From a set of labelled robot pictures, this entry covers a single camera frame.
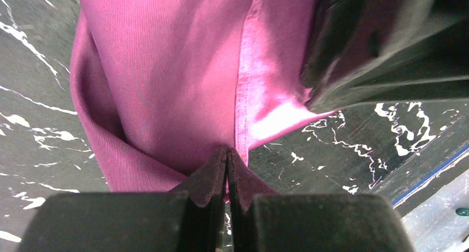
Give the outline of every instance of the blue edge strip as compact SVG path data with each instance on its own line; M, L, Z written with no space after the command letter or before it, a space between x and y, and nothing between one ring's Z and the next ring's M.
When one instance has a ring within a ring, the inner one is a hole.
M454 160L456 160L459 156L461 156L462 154L464 154L467 150L469 150L469 144L467 144L466 146L464 146L462 149L460 149L457 153L455 153L452 157L450 157L448 160L446 160L445 162L443 162L443 164L441 164L440 166L438 166L437 168L435 168L431 173L429 173L427 176L425 176L424 178L422 178L418 183L416 183L413 187L411 187L410 189L408 189L406 192L404 192L400 197L396 198L395 200L393 200L392 202L392 205L396 205L400 200L402 200L403 198L405 198L408 194L412 193L412 191L416 190L420 185L422 185L423 183L425 183L428 179L430 179L433 175L435 175L437 172L439 172L440 170L442 170L443 168L447 167L448 165L450 165Z

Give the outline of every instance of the satin fabric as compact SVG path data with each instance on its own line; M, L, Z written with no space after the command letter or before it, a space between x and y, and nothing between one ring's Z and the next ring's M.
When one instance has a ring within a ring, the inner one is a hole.
M74 106L112 191L168 191L220 144L325 117L299 79L316 0L80 0Z

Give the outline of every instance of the green object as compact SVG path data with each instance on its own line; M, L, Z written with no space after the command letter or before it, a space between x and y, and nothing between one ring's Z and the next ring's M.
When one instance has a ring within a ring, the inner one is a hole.
M456 209L456 214L459 216L469 216L469 209L468 208L458 208Z

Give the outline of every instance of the pink cloth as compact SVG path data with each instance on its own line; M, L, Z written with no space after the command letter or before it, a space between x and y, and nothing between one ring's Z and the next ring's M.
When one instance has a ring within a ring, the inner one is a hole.
M167 191L220 144L325 115L299 74L315 0L80 0L71 93L112 191Z

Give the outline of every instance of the black marble table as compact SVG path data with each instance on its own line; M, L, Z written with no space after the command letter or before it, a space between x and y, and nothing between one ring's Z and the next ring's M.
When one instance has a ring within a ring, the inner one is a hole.
M0 0L0 251L14 250L48 196L108 191L70 99L79 9L78 0ZM465 102L350 108L255 149L250 167L279 192L397 200L467 144L468 111Z

